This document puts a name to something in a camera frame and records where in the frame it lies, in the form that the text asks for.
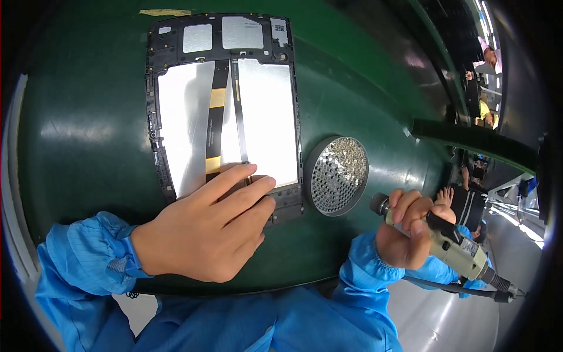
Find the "white adhesive label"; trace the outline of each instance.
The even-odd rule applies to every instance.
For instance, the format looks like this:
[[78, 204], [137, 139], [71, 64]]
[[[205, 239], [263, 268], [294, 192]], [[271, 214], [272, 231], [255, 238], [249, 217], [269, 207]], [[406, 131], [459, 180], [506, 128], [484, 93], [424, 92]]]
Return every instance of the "white adhesive label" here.
[[479, 249], [479, 245], [468, 238], [463, 238], [463, 241], [461, 242], [461, 249], [470, 256], [475, 257], [475, 254], [477, 254], [477, 250]]

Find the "yellow tape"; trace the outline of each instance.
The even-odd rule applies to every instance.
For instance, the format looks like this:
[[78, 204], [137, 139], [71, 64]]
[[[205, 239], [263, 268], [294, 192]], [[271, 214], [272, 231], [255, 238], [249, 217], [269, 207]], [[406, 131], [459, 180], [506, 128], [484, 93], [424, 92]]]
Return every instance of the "yellow tape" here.
[[139, 15], [149, 15], [149, 16], [188, 16], [191, 15], [190, 10], [171, 10], [169, 8], [161, 8], [155, 10], [141, 10]]
[[209, 108], [220, 108], [225, 106], [225, 93], [227, 93], [227, 88], [212, 89], [211, 99], [209, 100]]
[[213, 157], [205, 159], [205, 174], [219, 172], [221, 168], [221, 157]]

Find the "perforated metal plate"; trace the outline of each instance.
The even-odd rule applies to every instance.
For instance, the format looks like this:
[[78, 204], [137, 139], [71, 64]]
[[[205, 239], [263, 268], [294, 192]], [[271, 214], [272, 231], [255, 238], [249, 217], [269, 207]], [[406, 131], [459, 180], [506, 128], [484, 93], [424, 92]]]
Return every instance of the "perforated metal plate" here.
[[351, 137], [330, 137], [311, 153], [306, 165], [310, 197], [321, 213], [339, 216], [356, 205], [368, 179], [368, 157]]

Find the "black plastic frame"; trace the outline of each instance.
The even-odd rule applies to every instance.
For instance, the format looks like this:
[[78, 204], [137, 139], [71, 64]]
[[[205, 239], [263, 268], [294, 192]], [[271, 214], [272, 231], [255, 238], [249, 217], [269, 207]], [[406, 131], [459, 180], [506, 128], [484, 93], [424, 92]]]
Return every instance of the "black plastic frame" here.
[[[224, 16], [240, 16], [260, 23], [262, 25], [264, 48], [224, 49], [222, 46], [222, 18]], [[283, 47], [279, 46], [277, 39], [272, 39], [271, 18], [285, 21], [288, 43]], [[206, 51], [184, 53], [182, 51], [184, 27], [198, 24], [211, 24], [213, 48]], [[159, 28], [165, 26], [170, 26], [170, 31], [158, 34]], [[299, 118], [299, 101], [297, 98], [293, 36], [289, 19], [264, 14], [198, 14], [153, 23], [148, 32], [145, 67], [145, 97], [149, 139], [154, 153], [160, 187], [166, 201], [172, 203], [176, 201], [176, 192], [168, 168], [166, 149], [162, 147], [161, 143], [163, 138], [160, 135], [162, 124], [160, 121], [158, 99], [158, 77], [166, 74], [168, 68], [172, 66], [205, 61], [231, 60], [234, 57], [237, 59], [256, 59], [261, 64], [287, 65], [291, 70], [294, 124], [298, 154], [298, 182], [295, 185], [276, 188], [269, 193], [270, 196], [276, 199], [276, 209], [266, 223], [266, 226], [270, 226], [301, 216], [305, 209], [303, 203], [301, 121]]]

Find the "wrist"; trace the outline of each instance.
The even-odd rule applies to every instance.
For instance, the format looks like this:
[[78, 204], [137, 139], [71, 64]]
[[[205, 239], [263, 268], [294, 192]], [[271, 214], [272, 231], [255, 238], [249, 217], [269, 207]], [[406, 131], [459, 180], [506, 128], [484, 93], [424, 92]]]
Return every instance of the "wrist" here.
[[154, 232], [150, 222], [136, 227], [129, 236], [133, 249], [141, 262], [142, 270], [150, 276], [165, 274], [158, 261], [158, 247], [154, 243]]

